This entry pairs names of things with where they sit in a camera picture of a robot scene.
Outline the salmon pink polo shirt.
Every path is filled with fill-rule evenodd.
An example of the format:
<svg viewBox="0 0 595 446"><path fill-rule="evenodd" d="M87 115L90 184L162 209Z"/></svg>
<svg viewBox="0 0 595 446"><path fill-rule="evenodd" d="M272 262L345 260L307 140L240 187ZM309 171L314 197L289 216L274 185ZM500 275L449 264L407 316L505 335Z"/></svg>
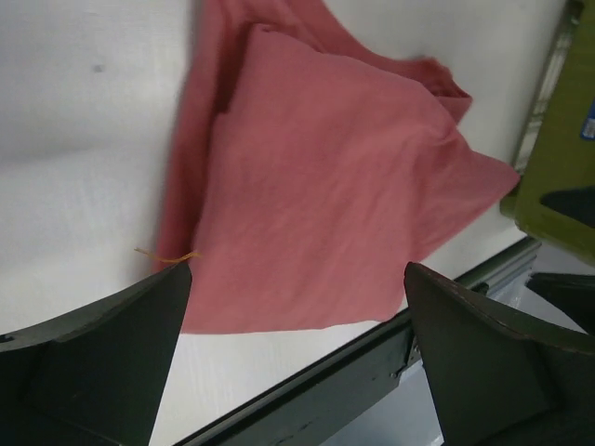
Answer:
<svg viewBox="0 0 595 446"><path fill-rule="evenodd" d="M518 183L458 130L433 58L388 59L320 1L205 1L180 98L162 269L187 257L186 334L385 321L403 273Z"/></svg>

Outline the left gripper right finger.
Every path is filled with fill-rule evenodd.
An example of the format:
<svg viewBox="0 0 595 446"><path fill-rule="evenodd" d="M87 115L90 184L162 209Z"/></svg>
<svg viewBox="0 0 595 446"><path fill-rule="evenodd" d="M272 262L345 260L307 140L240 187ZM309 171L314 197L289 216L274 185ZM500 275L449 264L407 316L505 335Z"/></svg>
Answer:
<svg viewBox="0 0 595 446"><path fill-rule="evenodd" d="M594 337L410 263L404 287L447 445L591 445Z"/></svg>

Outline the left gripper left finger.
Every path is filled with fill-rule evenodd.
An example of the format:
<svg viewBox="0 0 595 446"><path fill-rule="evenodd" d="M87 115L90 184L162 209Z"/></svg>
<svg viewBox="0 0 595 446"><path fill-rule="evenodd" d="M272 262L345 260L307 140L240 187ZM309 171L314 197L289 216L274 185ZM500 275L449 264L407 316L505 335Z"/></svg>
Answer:
<svg viewBox="0 0 595 446"><path fill-rule="evenodd" d="M2 334L2 444L148 444L191 283L177 264Z"/></svg>

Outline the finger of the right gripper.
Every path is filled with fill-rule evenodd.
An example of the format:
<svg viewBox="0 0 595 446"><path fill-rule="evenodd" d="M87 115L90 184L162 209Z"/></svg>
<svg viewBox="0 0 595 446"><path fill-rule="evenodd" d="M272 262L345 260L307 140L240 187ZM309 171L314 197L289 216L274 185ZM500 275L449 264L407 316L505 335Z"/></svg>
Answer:
<svg viewBox="0 0 595 446"><path fill-rule="evenodd" d="M585 332L594 332L594 276L568 273L533 273L527 288L561 310Z"/></svg>
<svg viewBox="0 0 595 446"><path fill-rule="evenodd" d="M595 221L594 196L593 186L556 190L543 195L540 198L540 203L561 215L593 228Z"/></svg>

